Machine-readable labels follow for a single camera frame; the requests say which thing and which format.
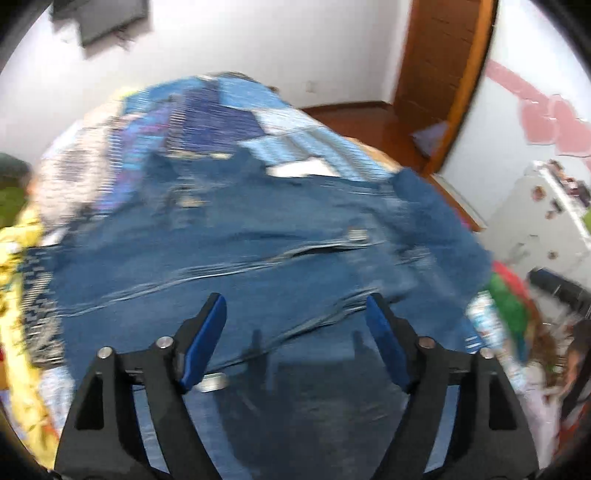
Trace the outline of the brown wooden door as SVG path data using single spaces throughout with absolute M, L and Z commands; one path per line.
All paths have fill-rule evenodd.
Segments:
M 439 172 L 460 133 L 490 47 L 496 1 L 414 1 L 394 112 L 411 130 L 446 130 L 422 174 Z

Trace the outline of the white heart-decorated wardrobe door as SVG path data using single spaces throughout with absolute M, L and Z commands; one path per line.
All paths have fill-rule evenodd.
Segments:
M 590 180 L 590 75 L 532 1 L 501 1 L 487 60 L 441 181 L 486 225 L 536 162 Z

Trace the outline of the white sticker-covered cabinet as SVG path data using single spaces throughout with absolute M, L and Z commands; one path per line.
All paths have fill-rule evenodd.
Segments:
M 522 278 L 546 268 L 589 286 L 590 232 L 582 217 L 550 166 L 535 162 L 487 221 L 480 241 Z

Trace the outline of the dark green cushion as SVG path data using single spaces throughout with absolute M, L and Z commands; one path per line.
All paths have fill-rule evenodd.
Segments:
M 6 153 L 0 154 L 0 185 L 2 189 L 18 187 L 26 190 L 32 173 L 29 163 Z

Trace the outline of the yellow cartoon blanket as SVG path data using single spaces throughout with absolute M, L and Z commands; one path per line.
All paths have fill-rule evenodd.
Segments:
M 41 397 L 41 370 L 28 353 L 23 325 L 23 279 L 18 272 L 27 248 L 41 238 L 42 225 L 37 208 L 30 204 L 13 226 L 1 230 L 1 346 L 12 417 L 18 438 L 35 460 L 53 468 L 59 435 Z

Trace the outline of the blue patchwork bedspread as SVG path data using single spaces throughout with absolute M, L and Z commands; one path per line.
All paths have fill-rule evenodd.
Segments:
M 411 177 L 244 77 L 95 111 L 45 152 L 32 195 L 67 366 L 146 347 L 214 292 L 228 320 L 212 366 L 351 361 L 370 349 L 366 298 L 415 286 Z

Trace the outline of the small black wall monitor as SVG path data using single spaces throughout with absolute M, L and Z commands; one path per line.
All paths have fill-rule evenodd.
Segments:
M 83 47 L 102 39 L 136 21 L 148 17 L 146 0 L 91 0 L 74 10 Z

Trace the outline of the blue denim jacket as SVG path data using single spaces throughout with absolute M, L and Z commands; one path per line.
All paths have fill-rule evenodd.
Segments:
M 415 331 L 463 350 L 491 258 L 414 172 L 379 182 L 280 178 L 247 150 L 226 160 L 148 156 L 117 210 L 85 215 L 50 249 L 68 367 L 148 346 L 221 294 L 228 320 L 185 398 L 226 479 L 368 479 L 400 421 L 367 328 L 380 293 Z

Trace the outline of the black wall television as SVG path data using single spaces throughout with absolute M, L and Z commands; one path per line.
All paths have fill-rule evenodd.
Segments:
M 72 18 L 76 11 L 87 4 L 89 0 L 53 0 L 51 17 L 53 21 L 61 21 Z

